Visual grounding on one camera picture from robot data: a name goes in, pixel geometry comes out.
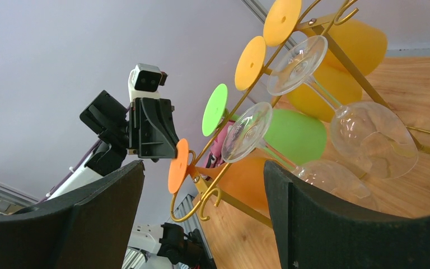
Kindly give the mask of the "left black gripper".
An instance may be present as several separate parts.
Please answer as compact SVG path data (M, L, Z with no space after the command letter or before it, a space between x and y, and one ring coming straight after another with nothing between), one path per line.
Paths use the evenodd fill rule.
M136 98L130 104L129 149L141 159L174 159L179 138L169 99Z

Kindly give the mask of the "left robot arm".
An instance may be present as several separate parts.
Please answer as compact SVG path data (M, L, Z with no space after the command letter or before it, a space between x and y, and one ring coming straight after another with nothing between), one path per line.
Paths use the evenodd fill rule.
M80 120L99 140L87 156L47 195L56 198L116 171L128 154L153 162L172 159L179 140L169 99L135 98L123 106L103 90L80 114ZM174 223L138 224L131 231L128 249L146 256L149 268L215 268L199 229L188 232Z

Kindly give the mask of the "orange plastic glass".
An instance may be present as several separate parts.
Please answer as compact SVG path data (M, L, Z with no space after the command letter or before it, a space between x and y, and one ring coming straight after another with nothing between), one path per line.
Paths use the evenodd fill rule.
M168 175L168 190L171 194L175 194L180 189L190 171L196 170L202 175L215 179L227 165L224 163L215 168L189 166L189 144L184 138L177 143L176 149L177 157L171 160ZM262 150L252 151L248 156L231 164L218 182L218 186L251 208L263 213L269 212L263 176L267 159Z

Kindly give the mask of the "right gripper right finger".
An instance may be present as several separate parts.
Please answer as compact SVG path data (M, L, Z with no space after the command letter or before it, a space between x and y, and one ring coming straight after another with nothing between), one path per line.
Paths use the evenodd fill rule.
M430 268L430 216L370 210L264 164L282 268Z

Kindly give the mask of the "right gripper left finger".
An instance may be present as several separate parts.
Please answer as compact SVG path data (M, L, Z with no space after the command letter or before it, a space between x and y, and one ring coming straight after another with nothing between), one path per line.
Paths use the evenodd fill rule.
M121 268L144 184L133 161L12 215L0 215L0 268Z

